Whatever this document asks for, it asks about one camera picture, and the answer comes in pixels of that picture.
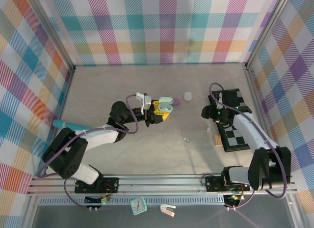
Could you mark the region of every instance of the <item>metal frame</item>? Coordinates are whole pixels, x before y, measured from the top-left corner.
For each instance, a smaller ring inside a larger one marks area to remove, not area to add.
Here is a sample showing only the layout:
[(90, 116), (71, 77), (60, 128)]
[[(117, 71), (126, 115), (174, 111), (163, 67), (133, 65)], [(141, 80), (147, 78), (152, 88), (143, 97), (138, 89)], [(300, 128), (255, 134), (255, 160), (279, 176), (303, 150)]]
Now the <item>metal frame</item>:
[(73, 64), (68, 52), (66, 51), (65, 47), (63, 46), (56, 30), (53, 28), (53, 25), (49, 18), (47, 17), (43, 7), (41, 6), (41, 3), (39, 0), (27, 0), (32, 9), (34, 10), (35, 14), (37, 15), (40, 23), (46, 30), (47, 35), (50, 37), (51, 41), (53, 42), (54, 46), (60, 53), (63, 60), (66, 62), (66, 64), (69, 66), (69, 68), (72, 70), (72, 73), (75, 71), (75, 65)]
[[(73, 69), (73, 72), (71, 72), (71, 76), (69, 78), (69, 84), (68, 84), (68, 88), (64, 97), (62, 107), (61, 107), (60, 116), (62, 115), (65, 103), (68, 98), (68, 93), (71, 88), (73, 76), (75, 73), (74, 70), (75, 69)], [(19, 228), (30, 228), (32, 226), (34, 218), (35, 218), (36, 210), (38, 207), (39, 199), (40, 199), (39, 196), (27, 196), (26, 201), (24, 202), (24, 205), (22, 207), (21, 218), (18, 224)]]
[(259, 95), (258, 95), (258, 92), (257, 92), (257, 89), (254, 85), (254, 79), (252, 77), (252, 74), (251, 72), (248, 71), (247, 67), (245, 66), (245, 64), (243, 64), (243, 71), (244, 71), (244, 75), (246, 77), (246, 81), (247, 81), (247, 84), (249, 86), (249, 89), (250, 89), (250, 95), (251, 95), (251, 99), (252, 99), (252, 102), (253, 102), (253, 107), (254, 107), (254, 110), (255, 110), (255, 116), (261, 126), (261, 128), (269, 135), (271, 136), (270, 134), (270, 129), (269, 129), (269, 126), (267, 124), (267, 121), (266, 121), (266, 115), (263, 111), (263, 108), (262, 108), (262, 102), (259, 98)]
[[(104, 175), (104, 177), (119, 178), (118, 193), (114, 195), (145, 195), (145, 196), (177, 196), (177, 195), (232, 195), (234, 192), (207, 192), (201, 184), (203, 174), (150, 174), (150, 175)], [(75, 194), (75, 180), (68, 179), (67, 191), (71, 196), (103, 196), (103, 194)], [(34, 177), (28, 196), (63, 196), (64, 180), (59, 176), (40, 179)], [(275, 194), (282, 190), (273, 190)], [(294, 182), (290, 184), (290, 193), (297, 193)], [(256, 191), (256, 194), (266, 194), (266, 191)]]
[(286, 200), (288, 203), (288, 208), (292, 216), (294, 226), (296, 228), (311, 227), (309, 223), (309, 219), (303, 209), (299, 194), (298, 193), (287, 194)]
[(278, 21), (283, 9), (285, 8), (285, 5), (288, 3), (289, 0), (278, 0), (276, 7), (274, 11), (271, 13), (270, 18), (260, 36), (258, 39), (253, 52), (251, 53), (248, 61), (247, 61), (247, 67), (250, 68), (252, 63), (256, 60), (258, 55), (260, 54), (263, 45), (265, 44), (268, 36), (272, 32), (273, 28), (276, 25), (276, 22)]

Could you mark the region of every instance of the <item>small wooden block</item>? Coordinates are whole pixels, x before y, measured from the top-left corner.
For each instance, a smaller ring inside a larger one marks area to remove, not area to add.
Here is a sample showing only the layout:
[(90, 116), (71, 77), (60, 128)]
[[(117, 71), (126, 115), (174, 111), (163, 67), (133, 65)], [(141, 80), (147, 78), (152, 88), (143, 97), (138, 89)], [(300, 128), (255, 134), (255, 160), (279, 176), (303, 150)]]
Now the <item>small wooden block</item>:
[(219, 134), (215, 135), (215, 145), (216, 145), (216, 147), (222, 146), (221, 136)]

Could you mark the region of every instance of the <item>white cube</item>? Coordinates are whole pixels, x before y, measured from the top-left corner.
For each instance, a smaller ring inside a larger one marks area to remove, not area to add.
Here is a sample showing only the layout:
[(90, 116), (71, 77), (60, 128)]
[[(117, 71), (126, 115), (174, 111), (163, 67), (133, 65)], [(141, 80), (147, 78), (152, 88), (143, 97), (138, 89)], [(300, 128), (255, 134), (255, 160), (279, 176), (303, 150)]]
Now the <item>white cube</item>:
[(185, 101), (191, 101), (192, 100), (192, 93), (191, 92), (185, 92), (184, 93), (184, 100)]

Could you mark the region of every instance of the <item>cable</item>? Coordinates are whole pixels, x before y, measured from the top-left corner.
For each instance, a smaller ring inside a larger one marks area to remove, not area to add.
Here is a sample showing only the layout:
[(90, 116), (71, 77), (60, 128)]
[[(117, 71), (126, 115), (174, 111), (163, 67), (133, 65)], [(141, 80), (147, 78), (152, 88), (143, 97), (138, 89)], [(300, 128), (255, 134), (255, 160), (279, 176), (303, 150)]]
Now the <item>cable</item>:
[[(135, 134), (137, 133), (138, 131), (138, 121), (137, 121), (137, 118), (134, 114), (134, 112), (132, 111), (132, 108), (130, 107), (129, 103), (128, 103), (128, 99), (131, 98), (131, 97), (135, 97), (136, 94), (132, 94), (132, 95), (129, 95), (128, 97), (126, 97), (126, 105), (129, 109), (129, 111), (131, 112), (131, 115), (132, 117), (134, 118), (134, 121), (135, 121), (135, 124), (136, 124), (136, 130), (133, 131), (133, 132), (129, 132), (129, 131), (125, 131), (125, 130), (122, 130), (122, 129), (119, 129), (119, 128), (115, 128), (115, 127), (98, 127), (98, 128), (94, 128), (94, 129), (90, 129), (90, 130), (87, 130), (87, 131), (84, 131), (76, 136), (74, 136), (72, 139), (70, 139), (52, 158), (50, 158), (43, 166), (42, 168), (39, 170), (38, 174), (37, 174), (37, 177), (38, 178), (46, 178), (46, 177), (49, 177), (49, 176), (53, 176), (53, 175), (58, 175), (57, 173), (50, 173), (50, 174), (46, 174), (46, 175), (42, 175), (42, 172), (45, 168), (47, 168), (49, 166), (49, 164), (54, 160), (56, 159), (56, 157), (58, 157), (73, 141), (75, 141), (77, 138), (81, 137), (81, 136), (84, 136), (88, 133), (91, 133), (91, 132), (94, 132), (94, 131), (105, 131), (105, 130), (115, 130), (115, 131), (120, 131), (120, 132), (123, 132), (123, 133), (127, 133), (127, 134)], [(64, 184), (63, 184), (63, 188), (64, 188), (64, 192), (65, 194), (68, 196), (68, 198), (77, 206), (79, 207), (82, 207), (84, 209), (87, 209), (90, 211), (89, 208), (87, 208), (86, 206), (83, 206), (79, 203), (77, 203), (68, 193), (67, 189), (66, 189), (66, 181), (67, 179), (64, 180)]]
[(231, 127), (230, 123), (227, 126), (224, 126), (224, 129), (228, 129), (229, 127)]
[(111, 185), (105, 184), (104, 187), (106, 188), (107, 192), (108, 192), (108, 190), (109, 190), (109, 189), (107, 188), (107, 186), (110, 187), (110, 190), (111, 190), (111, 191), (110, 191), (110, 193), (108, 193), (108, 195), (111, 197), (111, 195), (112, 195), (112, 187), (111, 187)]
[(239, 184), (230, 184), (230, 185), (225, 185), (225, 186), (236, 186), (236, 185), (243, 185), (243, 183), (239, 183)]
[[(214, 99), (214, 101), (217, 103), (217, 104), (220, 104), (221, 106), (227, 108), (227, 109), (230, 109), (230, 110), (233, 110), (235, 111), (236, 113), (244, 116), (248, 121), (250, 121), (250, 123), (256, 128), (256, 130), (258, 131), (258, 133), (261, 135), (261, 137), (263, 138), (263, 140), (267, 143), (267, 145), (269, 146), (269, 148), (273, 151), (277, 161), (278, 161), (278, 164), (279, 164), (279, 167), (280, 167), (280, 170), (281, 170), (281, 173), (282, 173), (282, 176), (283, 176), (283, 181), (284, 181), (284, 190), (283, 190), (283, 193), (280, 195), (280, 196), (277, 196), (277, 195), (274, 195), (273, 193), (271, 193), (269, 190), (266, 190), (267, 193), (269, 193), (272, 197), (276, 198), (276, 199), (283, 199), (286, 194), (287, 194), (287, 186), (288, 186), (288, 182), (287, 182), (287, 175), (286, 175), (286, 172), (285, 172), (285, 169), (284, 169), (284, 165), (280, 159), (280, 156), (279, 154), (277, 153), (276, 149), (273, 147), (273, 145), (268, 141), (267, 137), (265, 136), (265, 134), (260, 130), (260, 128), (258, 127), (258, 125), (247, 115), (245, 115), (244, 113), (242, 113), (241, 111), (239, 111), (238, 109), (235, 109), (233, 107), (230, 107), (230, 106), (227, 106), (221, 102), (219, 102), (218, 99), (216, 99), (216, 97), (214, 96), (214, 94), (212, 93), (211, 91), (211, 88), (213, 85), (217, 85), (219, 86), (222, 90), (224, 90), (224, 88), (222, 87), (221, 84), (219, 83), (212, 83), (210, 86), (209, 86), (209, 94), (210, 96)], [(251, 200), (253, 195), (254, 195), (255, 192), (252, 193), (252, 195), (250, 196), (250, 198), (248, 199)]]
[(202, 178), (201, 178), (201, 184), (204, 185), (204, 186), (207, 186), (207, 185), (203, 184), (203, 183), (202, 183), (202, 180), (203, 180), (204, 176), (207, 176), (207, 175), (209, 175), (209, 176), (215, 176), (215, 175), (213, 175), (213, 174), (204, 174), (204, 175), (202, 176)]
[[(243, 207), (243, 206), (245, 206), (249, 201), (251, 201), (251, 199), (253, 198), (253, 196), (254, 196), (254, 194), (255, 194), (255, 190), (253, 190), (253, 193), (251, 194), (251, 196), (248, 198), (248, 200), (247, 201), (245, 201), (243, 204), (241, 204), (241, 205), (239, 205), (239, 206), (237, 206), (237, 207), (235, 207), (235, 208), (240, 208), (240, 207)], [(225, 205), (226, 206), (228, 206), (228, 207), (230, 207), (230, 208), (234, 208), (234, 207), (232, 207), (232, 206), (230, 206), (229, 204), (226, 204), (225, 203)]]
[(103, 198), (103, 197), (100, 197), (100, 198), (95, 199), (95, 198), (92, 198), (92, 197), (85, 196), (85, 199), (86, 199), (86, 200), (90, 200), (90, 201), (92, 201), (92, 202), (101, 202), (102, 198)]
[(241, 185), (241, 196), (244, 196), (244, 186)]

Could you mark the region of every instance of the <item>gray floor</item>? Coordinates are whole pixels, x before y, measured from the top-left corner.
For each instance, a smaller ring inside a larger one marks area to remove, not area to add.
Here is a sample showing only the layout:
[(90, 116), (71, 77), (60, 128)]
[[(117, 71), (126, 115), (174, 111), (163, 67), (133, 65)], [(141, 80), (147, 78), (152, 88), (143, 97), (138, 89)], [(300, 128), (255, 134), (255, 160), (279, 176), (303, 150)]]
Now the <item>gray floor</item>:
[[(111, 105), (136, 93), (153, 99), (162, 96), (181, 98), (167, 120), (127, 135), (121, 142), (104, 144), (86, 152), (83, 162), (102, 173), (220, 173), (224, 166), (248, 166), (250, 150), (225, 153), (215, 147), (217, 127), (201, 117), (209, 104), (208, 88), (219, 82), (225, 89), (240, 88), (246, 104), (253, 109), (246, 79), (240, 64), (95, 66), (78, 67), (62, 119), (97, 127), (105, 124)], [(192, 92), (192, 101), (183, 93)], [(140, 102), (131, 101), (131, 107)], [(134, 130), (135, 124), (129, 124)]]

